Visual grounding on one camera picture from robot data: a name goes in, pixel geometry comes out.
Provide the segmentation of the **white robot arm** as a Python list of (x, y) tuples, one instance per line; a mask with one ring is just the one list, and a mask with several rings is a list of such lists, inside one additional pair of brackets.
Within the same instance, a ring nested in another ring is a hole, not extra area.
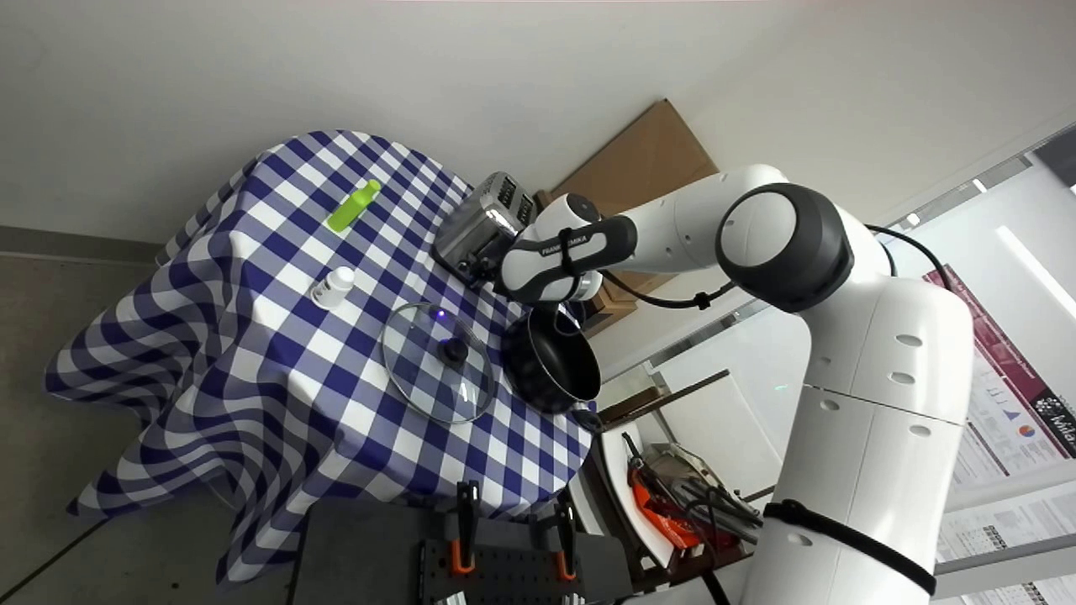
[(519, 303), (589, 300), (609, 272), (718, 266), (793, 311), (809, 360), (737, 605), (931, 605), (974, 329), (945, 285), (887, 269), (870, 229), (772, 164), (618, 214), (547, 200), (499, 261)]

